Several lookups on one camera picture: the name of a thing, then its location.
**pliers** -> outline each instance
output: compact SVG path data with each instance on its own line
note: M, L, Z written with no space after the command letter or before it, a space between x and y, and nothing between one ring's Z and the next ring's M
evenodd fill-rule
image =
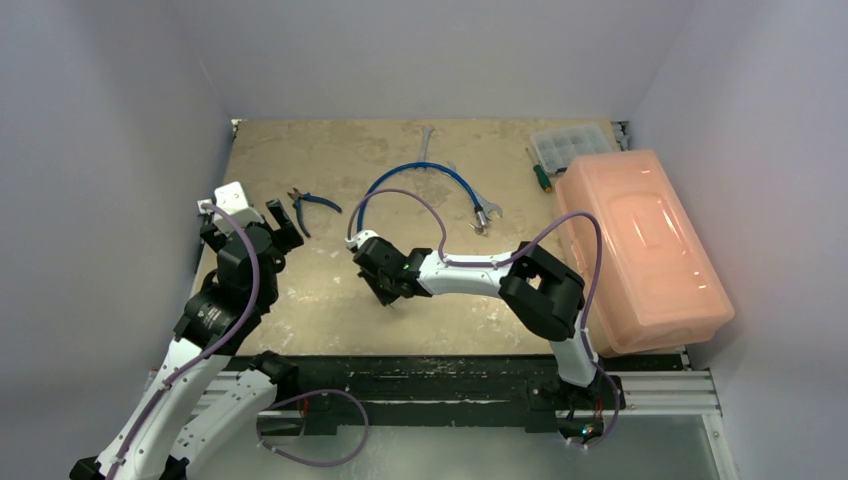
M326 205L333 210L342 213L342 207L336 205L330 200L327 200L323 197L316 197L315 195L310 195L309 192L300 193L300 191L296 188L293 188L291 192L287 192L289 198L294 200L292 207L294 207L295 212L297 213L297 224L300 225L300 230L306 235L307 238L312 238L312 235L309 234L309 231L306 230L306 225L303 224L303 205L301 204L301 200L306 202L320 203L321 205Z

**blue cable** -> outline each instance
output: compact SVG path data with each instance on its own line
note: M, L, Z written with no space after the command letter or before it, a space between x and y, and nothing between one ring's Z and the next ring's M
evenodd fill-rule
M460 185L462 185L462 188L464 188L466 192L468 192L468 195L471 196L471 202L474 203L474 207L475 208L480 207L480 202L477 201L477 197L474 196L474 190L471 189L471 185L468 185L468 182L463 180L462 177L460 177L458 173L454 172L450 168L445 167L444 165L439 165L438 163L430 163L430 162L412 162L412 163L407 163L406 165L401 165L399 167L395 167L395 168L389 170L388 172L384 173L382 177L378 178L377 181L374 182L373 185L371 185L371 188L369 188L368 192L366 192L365 194L368 195L369 193L376 190L377 187L380 186L381 183L383 183L383 181L385 181L387 178L391 177L392 175L394 175L398 172L402 172L404 170L409 170L410 168L435 168L436 170L441 170L442 172L447 173L448 175L453 177L453 179L456 180ZM362 231L362 224L365 222L365 205L367 203L368 202L363 203L362 208L359 209L359 216L356 218L356 231L357 232Z

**gray wall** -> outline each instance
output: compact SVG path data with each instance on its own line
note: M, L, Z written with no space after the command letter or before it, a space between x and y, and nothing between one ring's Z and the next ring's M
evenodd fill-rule
M191 284L228 116L167 1L2 2L0 478L67 478Z
M236 118L633 113L694 0L177 0Z
M742 477L845 478L848 4L701 2L633 117L736 307L695 350Z

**orange plastic box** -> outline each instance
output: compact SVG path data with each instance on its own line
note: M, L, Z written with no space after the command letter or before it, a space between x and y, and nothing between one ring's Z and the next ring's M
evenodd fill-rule
M601 275L588 325L614 356L709 340L733 306L651 150L578 157L556 183L563 213L586 210L604 232ZM585 218L559 227L588 288L595 231Z

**green screwdriver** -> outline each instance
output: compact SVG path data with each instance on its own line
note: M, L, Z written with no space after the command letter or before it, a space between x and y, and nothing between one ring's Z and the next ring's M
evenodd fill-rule
M536 159L533 157L529 148L525 148L524 151L527 152L527 156L530 157L530 160L533 162L533 171L536 172L536 180L539 181L539 186L542 187L542 190L545 192L550 192L553 188L551 187L551 180L548 178L548 174L545 173L542 166L536 162Z

